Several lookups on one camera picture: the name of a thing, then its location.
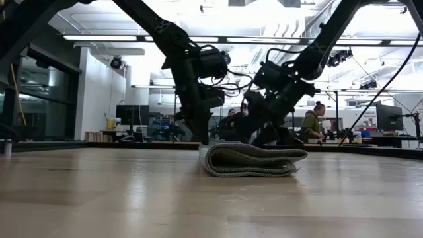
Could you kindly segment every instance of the pillar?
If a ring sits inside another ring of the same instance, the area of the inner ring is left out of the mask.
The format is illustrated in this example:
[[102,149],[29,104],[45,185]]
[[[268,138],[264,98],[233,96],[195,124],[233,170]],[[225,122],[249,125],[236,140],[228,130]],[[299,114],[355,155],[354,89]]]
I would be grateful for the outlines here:
[[150,85],[150,70],[144,56],[132,56],[126,69],[126,105],[148,105],[149,89],[133,88],[132,85]]

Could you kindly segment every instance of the folded towel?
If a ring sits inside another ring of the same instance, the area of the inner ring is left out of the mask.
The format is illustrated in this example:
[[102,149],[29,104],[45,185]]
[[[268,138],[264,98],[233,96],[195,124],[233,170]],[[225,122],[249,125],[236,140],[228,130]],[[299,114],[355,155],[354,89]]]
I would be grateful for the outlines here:
[[308,156],[300,149],[260,149],[214,139],[199,150],[201,164],[217,177],[285,177],[297,171],[295,162]]

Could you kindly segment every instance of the pipe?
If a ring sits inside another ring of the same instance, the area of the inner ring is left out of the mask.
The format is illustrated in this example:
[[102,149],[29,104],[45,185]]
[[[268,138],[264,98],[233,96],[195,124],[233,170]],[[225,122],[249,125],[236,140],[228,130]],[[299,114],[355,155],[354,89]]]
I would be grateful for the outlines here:
[[336,103],[336,136],[340,139],[339,136],[339,103],[338,103],[338,91],[335,91],[335,103]]

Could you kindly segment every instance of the computer monitor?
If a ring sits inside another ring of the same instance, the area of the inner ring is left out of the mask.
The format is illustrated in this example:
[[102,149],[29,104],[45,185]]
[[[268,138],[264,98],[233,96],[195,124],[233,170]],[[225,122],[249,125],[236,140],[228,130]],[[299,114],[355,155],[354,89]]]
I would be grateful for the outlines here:
[[131,125],[132,112],[134,111],[134,118],[132,125],[143,125],[148,126],[150,120],[150,106],[140,106],[140,105],[118,105],[116,107],[116,117],[121,119],[122,125]]
[[383,131],[403,131],[404,124],[402,117],[403,110],[396,106],[376,105],[377,128]]

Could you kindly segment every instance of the wooden table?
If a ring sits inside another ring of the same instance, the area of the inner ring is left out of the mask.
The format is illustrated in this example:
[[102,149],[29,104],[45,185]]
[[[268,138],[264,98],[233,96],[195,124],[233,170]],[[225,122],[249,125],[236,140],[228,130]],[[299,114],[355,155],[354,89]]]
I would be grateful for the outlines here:
[[288,178],[216,178],[197,151],[73,149],[0,161],[2,237],[421,237],[423,164],[310,153]]

